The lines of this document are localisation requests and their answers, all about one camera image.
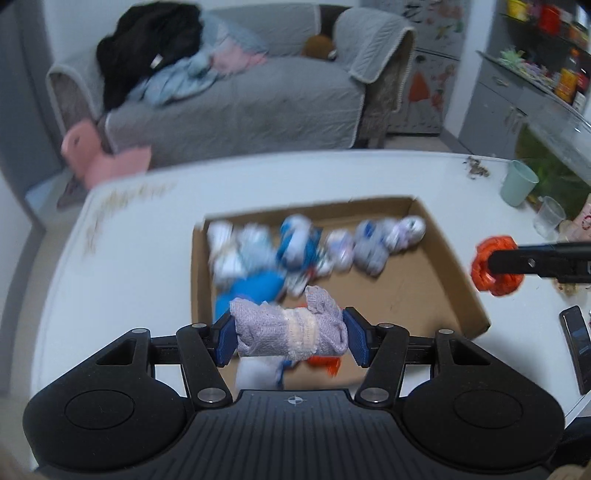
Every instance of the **table surface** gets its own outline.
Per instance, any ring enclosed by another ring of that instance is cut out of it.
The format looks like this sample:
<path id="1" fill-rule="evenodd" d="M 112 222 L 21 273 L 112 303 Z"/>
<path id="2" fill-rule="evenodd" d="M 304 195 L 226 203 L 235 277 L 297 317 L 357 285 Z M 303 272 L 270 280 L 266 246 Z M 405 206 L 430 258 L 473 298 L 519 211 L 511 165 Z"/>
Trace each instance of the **table surface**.
<path id="1" fill-rule="evenodd" d="M 94 189 L 51 282 L 31 394 L 130 329 L 173 335 L 191 322 L 191 233 L 207 216 L 409 195 L 426 204 L 467 272 L 475 245 L 488 236 L 543 243 L 532 226 L 534 212 L 499 197 L 506 162 L 484 161 L 491 175 L 470 179 L 465 160 L 384 150 L 259 155 L 158 170 Z M 571 422 L 591 395 L 579 394 L 558 314 L 574 304 L 588 312 L 587 291 L 567 299 L 550 280 L 527 277 L 513 295 L 479 297 L 492 326 L 476 343 L 550 392 Z M 409 372 L 404 390 L 424 380 Z"/>

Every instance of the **gray sofa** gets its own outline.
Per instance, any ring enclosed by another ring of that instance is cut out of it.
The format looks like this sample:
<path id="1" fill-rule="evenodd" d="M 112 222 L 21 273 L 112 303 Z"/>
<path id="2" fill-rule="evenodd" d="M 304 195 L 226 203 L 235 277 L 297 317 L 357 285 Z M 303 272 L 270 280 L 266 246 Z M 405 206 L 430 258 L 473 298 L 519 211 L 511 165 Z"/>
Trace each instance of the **gray sofa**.
<path id="1" fill-rule="evenodd" d="M 153 166 L 350 148 L 370 140 L 383 145 L 414 49 L 415 31 L 405 19 L 369 8 L 339 11 L 331 28 L 337 59 L 331 62 L 300 56 L 304 42 L 326 29 L 318 5 L 253 5 L 215 13 L 260 35 L 269 45 L 268 61 L 192 98 L 163 107 L 127 101 L 105 113 L 95 49 L 81 52 L 53 65 L 47 75 L 63 133 L 92 118 L 105 148 L 117 153 L 151 145 Z"/>

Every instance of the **green cup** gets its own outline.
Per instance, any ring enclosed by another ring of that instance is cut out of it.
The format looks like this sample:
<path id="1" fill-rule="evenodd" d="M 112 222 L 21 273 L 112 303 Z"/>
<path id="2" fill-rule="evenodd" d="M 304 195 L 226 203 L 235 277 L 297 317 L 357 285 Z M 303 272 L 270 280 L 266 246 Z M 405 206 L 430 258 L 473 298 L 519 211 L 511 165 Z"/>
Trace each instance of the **green cup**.
<path id="1" fill-rule="evenodd" d="M 501 198 L 508 205 L 518 207 L 539 181 L 531 168 L 518 160 L 511 160 L 501 187 Z"/>

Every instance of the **cardboard box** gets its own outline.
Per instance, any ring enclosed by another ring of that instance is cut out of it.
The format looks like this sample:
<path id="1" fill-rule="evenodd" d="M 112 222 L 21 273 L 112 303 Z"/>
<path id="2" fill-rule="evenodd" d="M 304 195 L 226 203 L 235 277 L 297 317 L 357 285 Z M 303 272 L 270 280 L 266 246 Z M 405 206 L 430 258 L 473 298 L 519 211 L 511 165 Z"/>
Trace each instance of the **cardboard box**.
<path id="1" fill-rule="evenodd" d="M 355 307 L 371 324 L 391 322 L 405 327 L 414 336 L 434 336 L 441 328 L 462 332 L 473 339 L 486 332 L 490 322 L 484 312 L 467 274 L 448 246 L 445 238 L 423 204 L 409 197 L 382 197 L 344 203 L 329 203 L 305 207 L 225 216 L 235 226 L 250 222 L 269 225 L 274 234 L 285 217 L 301 213 L 314 225 L 324 229 L 323 236 L 336 228 L 354 231 L 364 219 L 385 216 L 401 218 L 419 215 L 427 223 L 427 233 L 418 247 L 391 256 L 384 272 L 371 278 L 355 267 L 346 274 L 322 278 L 317 285 L 325 288 L 341 308 Z M 208 266 L 209 246 L 207 219 L 203 228 L 193 231 L 191 255 L 191 315 L 193 323 L 211 324 L 216 297 Z M 302 299 L 285 299 L 282 305 L 301 305 Z M 233 388 L 235 365 L 222 374 L 228 387 Z M 348 352 L 343 357 L 339 374 L 330 378 L 323 370 L 300 365 L 285 376 L 286 389 L 333 388 L 360 383 L 366 370 L 360 368 Z"/>

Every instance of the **plastic cup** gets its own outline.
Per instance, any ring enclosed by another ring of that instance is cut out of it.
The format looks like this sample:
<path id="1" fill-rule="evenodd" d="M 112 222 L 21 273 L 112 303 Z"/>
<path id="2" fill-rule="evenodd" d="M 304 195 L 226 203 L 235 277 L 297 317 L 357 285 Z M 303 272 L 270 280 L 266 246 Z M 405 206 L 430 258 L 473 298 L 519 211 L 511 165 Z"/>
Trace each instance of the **plastic cup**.
<path id="1" fill-rule="evenodd" d="M 554 239 L 556 227 L 566 218 L 564 209 L 552 197 L 543 197 L 542 206 L 534 218 L 534 228 L 545 239 Z"/>
<path id="2" fill-rule="evenodd" d="M 507 176 L 501 187 L 501 198 L 512 207 L 518 207 L 540 181 L 525 163 L 511 160 Z"/>

